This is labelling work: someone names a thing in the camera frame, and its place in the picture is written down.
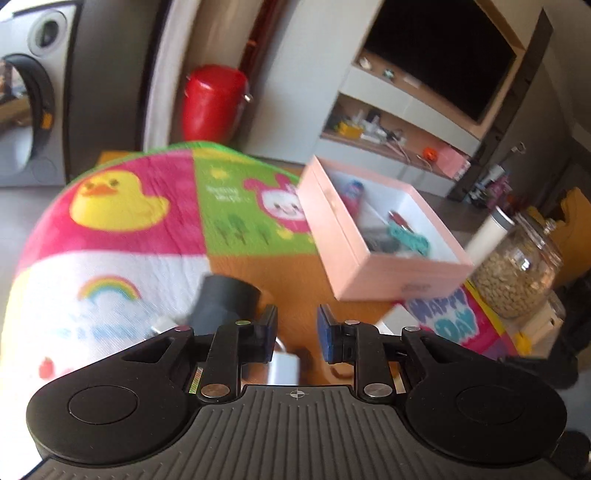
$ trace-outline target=washing machine door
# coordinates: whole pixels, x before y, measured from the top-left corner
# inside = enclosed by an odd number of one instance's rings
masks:
[[[54,121],[51,80],[27,55],[0,60],[0,177],[23,171],[49,138]]]

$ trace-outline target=teal object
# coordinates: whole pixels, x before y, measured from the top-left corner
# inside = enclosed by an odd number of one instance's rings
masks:
[[[429,256],[431,245],[429,244],[429,240],[427,240],[424,236],[411,232],[396,222],[390,222],[388,224],[388,233],[391,237],[400,241],[400,243],[402,243],[409,250],[417,252],[423,257]]]

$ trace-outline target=red trash can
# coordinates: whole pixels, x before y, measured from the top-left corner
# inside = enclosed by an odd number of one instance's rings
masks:
[[[185,87],[184,139],[227,143],[247,100],[248,79],[239,70],[221,65],[196,69]]]

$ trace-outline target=rainbow print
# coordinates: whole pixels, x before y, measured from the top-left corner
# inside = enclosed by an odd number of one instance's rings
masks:
[[[119,293],[127,300],[139,300],[141,296],[129,280],[122,277],[106,276],[96,277],[86,282],[78,292],[78,300],[94,300],[98,295],[105,292]]]

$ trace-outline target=colorful play mat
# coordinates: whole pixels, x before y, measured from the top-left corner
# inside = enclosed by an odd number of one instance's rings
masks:
[[[261,305],[278,306],[278,335],[301,358],[301,384],[327,382],[317,306],[329,304],[340,320],[375,323],[392,303],[335,300],[297,182],[202,142],[130,155],[65,188],[28,240],[9,298],[0,478],[22,476],[38,461],[24,420],[37,389],[142,341],[157,317],[182,318],[210,272],[257,286]],[[503,332],[472,312],[466,292],[409,310],[424,327],[476,342],[481,352],[502,349]]]

